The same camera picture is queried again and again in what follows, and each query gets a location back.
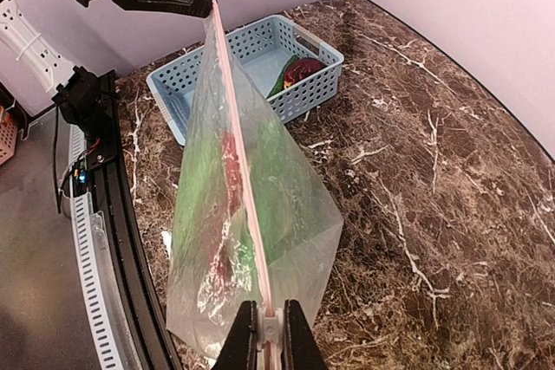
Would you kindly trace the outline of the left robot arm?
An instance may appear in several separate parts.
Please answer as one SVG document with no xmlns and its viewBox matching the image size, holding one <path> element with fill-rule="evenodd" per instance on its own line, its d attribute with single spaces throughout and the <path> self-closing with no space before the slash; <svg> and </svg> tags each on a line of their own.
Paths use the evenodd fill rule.
<svg viewBox="0 0 555 370">
<path fill-rule="evenodd" d="M 92 0 L 76 0 L 87 7 Z M 212 0 L 113 0 L 123 10 L 148 11 L 206 18 Z M 1 0 L 1 42 L 25 62 L 62 113 L 88 138 L 102 137 L 112 119 L 101 100 L 112 96 L 108 82 L 56 52 L 27 21 L 16 0 Z"/>
</svg>

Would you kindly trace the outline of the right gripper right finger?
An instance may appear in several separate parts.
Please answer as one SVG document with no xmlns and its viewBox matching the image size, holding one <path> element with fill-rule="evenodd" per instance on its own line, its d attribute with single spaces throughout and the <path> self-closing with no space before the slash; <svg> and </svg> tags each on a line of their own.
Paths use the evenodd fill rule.
<svg viewBox="0 0 555 370">
<path fill-rule="evenodd" d="M 310 325 L 297 300 L 284 305 L 284 348 L 282 368 L 286 370 L 327 370 Z"/>
</svg>

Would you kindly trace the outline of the red chili pepper toy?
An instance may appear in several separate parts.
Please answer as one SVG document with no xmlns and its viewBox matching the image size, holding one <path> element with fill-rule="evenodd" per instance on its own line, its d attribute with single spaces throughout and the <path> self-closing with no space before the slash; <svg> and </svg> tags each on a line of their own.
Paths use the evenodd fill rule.
<svg viewBox="0 0 555 370">
<path fill-rule="evenodd" d="M 229 218 L 236 214 L 242 205 L 243 184 L 238 160 L 235 136 L 231 132 L 224 132 L 222 137 L 223 160 L 225 162 L 225 187 L 227 192 L 226 210 Z M 232 262 L 224 241 L 223 226 L 219 227 L 219 234 L 214 238 L 211 249 L 215 272 L 215 288 L 228 287 L 232 282 Z"/>
</svg>

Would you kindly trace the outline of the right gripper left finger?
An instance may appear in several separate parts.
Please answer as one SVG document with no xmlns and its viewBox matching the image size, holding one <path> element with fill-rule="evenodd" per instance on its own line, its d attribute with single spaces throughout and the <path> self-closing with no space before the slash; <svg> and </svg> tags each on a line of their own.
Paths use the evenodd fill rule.
<svg viewBox="0 0 555 370">
<path fill-rule="evenodd" d="M 254 301 L 242 302 L 225 339 L 214 370 L 257 368 L 258 308 Z"/>
</svg>

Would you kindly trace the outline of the green leafy vegetable toy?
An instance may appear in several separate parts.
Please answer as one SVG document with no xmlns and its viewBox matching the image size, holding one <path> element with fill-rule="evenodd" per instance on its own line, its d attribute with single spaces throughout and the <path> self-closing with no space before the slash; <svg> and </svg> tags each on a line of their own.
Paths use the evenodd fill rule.
<svg viewBox="0 0 555 370">
<path fill-rule="evenodd" d="M 173 253 L 185 262 L 207 265 L 219 227 L 225 231 L 232 220 L 226 210 L 224 132 L 230 131 L 192 133 L 186 144 L 173 227 Z M 299 217 L 309 165 L 278 121 L 246 133 L 245 144 L 266 260 L 273 263 L 303 238 Z"/>
</svg>

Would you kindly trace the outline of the clear zip top bag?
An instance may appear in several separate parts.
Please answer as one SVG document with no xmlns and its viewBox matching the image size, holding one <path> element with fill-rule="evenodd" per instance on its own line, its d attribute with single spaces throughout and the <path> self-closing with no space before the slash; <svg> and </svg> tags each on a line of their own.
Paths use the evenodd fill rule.
<svg viewBox="0 0 555 370">
<path fill-rule="evenodd" d="M 196 132 L 227 129 L 235 136 L 243 204 L 224 231 L 233 277 L 228 287 L 215 288 L 211 262 L 189 263 L 175 256 L 172 234 L 166 328 L 187 346 L 213 358 L 215 364 L 239 306 L 254 301 L 258 308 L 256 369 L 283 369 L 285 302 L 299 301 L 311 329 L 335 261 L 343 217 L 298 146 L 309 165 L 304 169 L 306 178 L 302 183 L 307 189 L 302 193 L 305 200 L 299 217 L 304 235 L 284 256 L 267 262 L 245 144 L 245 134 L 256 133 L 266 121 L 278 121 L 284 126 L 232 56 L 219 9 L 213 8 L 206 21 L 185 148 L 190 135 Z"/>
</svg>

